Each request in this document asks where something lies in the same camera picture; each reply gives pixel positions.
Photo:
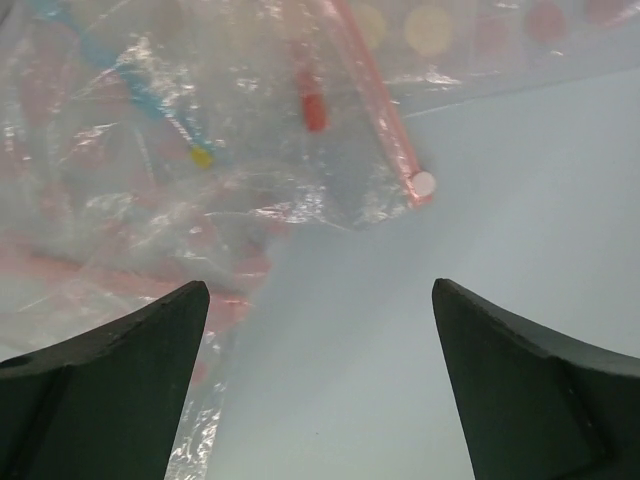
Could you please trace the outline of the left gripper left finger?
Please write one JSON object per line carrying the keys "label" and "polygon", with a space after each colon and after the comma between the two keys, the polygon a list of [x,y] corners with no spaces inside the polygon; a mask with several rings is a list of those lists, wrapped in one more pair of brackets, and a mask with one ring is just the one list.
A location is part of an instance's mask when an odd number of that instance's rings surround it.
{"label": "left gripper left finger", "polygon": [[192,281],[1,364],[4,479],[161,479],[209,307]]}

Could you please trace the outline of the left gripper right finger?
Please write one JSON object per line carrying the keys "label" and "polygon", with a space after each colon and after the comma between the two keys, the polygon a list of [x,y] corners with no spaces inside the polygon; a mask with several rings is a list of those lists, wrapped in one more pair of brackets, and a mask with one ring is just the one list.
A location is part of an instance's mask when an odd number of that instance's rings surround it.
{"label": "left gripper right finger", "polygon": [[436,327],[477,479],[636,479],[639,360],[438,279]]}

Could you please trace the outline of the clear zip bag red dots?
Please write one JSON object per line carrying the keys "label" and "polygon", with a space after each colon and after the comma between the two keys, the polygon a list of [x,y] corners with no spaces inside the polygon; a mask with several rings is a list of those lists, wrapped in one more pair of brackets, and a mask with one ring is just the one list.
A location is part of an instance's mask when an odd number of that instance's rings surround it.
{"label": "clear zip bag red dots", "polygon": [[159,1],[150,49],[219,147],[203,169],[166,120],[31,1],[1,6],[1,315],[45,346],[192,280],[211,300],[166,479],[203,479],[226,364],[290,227],[362,229],[432,194],[386,88],[332,40],[317,1]]}

